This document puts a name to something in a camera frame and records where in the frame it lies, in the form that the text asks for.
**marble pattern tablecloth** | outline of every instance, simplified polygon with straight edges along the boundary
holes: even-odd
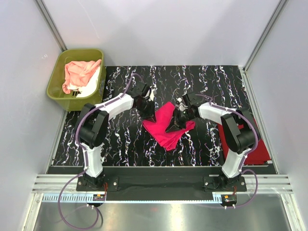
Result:
[[[237,66],[111,66],[107,67],[104,101],[123,92],[131,73],[157,89],[156,110],[167,102],[194,91],[215,96],[227,107],[250,107]],[[75,122],[79,112],[67,114],[54,166],[82,166],[83,155],[75,144]],[[175,150],[166,151],[144,129],[136,109],[109,121],[102,145],[104,166],[212,166],[219,165],[222,148],[217,125],[195,119],[194,130],[186,132]]]

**pink cloth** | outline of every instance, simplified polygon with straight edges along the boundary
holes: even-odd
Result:
[[[157,140],[159,145],[164,147],[167,151],[175,149],[181,136],[195,126],[195,122],[188,121],[186,123],[186,129],[165,133],[171,121],[174,108],[175,106],[171,102],[167,102],[155,113],[156,123],[148,120],[142,122],[145,129]]]
[[[65,82],[62,89],[65,94],[70,94],[71,90],[67,89],[69,85],[85,87],[96,69],[101,65],[102,60],[98,61],[71,61],[65,65]]]

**gray floor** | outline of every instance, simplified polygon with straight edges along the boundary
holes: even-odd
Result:
[[[247,195],[239,195],[239,202]],[[63,214],[82,204],[62,204]],[[165,204],[104,204],[99,207],[99,220],[92,230],[104,231],[290,231],[291,228],[279,195],[257,195],[246,207],[239,209],[210,209],[202,205]],[[67,217],[78,227],[93,223],[96,215],[83,208]],[[70,231],[60,219],[56,203],[42,203],[35,231]]]

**white wall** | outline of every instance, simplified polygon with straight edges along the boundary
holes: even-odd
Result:
[[[0,224],[21,228],[62,109],[46,96],[60,49],[33,0],[0,1]]]
[[[308,2],[289,1],[248,70],[281,173],[308,227]]]
[[[44,0],[68,48],[106,65],[244,65],[279,0]]]

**laundry basket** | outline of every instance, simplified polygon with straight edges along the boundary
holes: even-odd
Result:
[[[84,98],[76,98],[75,91],[65,94],[62,85],[65,81],[65,64],[71,61],[97,61],[101,59],[101,69],[98,78],[98,84],[92,95]],[[103,65],[104,55],[99,49],[71,49],[64,51],[58,57],[54,66],[51,78],[47,86],[47,95],[55,100],[62,108],[67,111],[81,111],[86,103],[97,104],[103,100],[103,89],[106,80],[106,68]]]

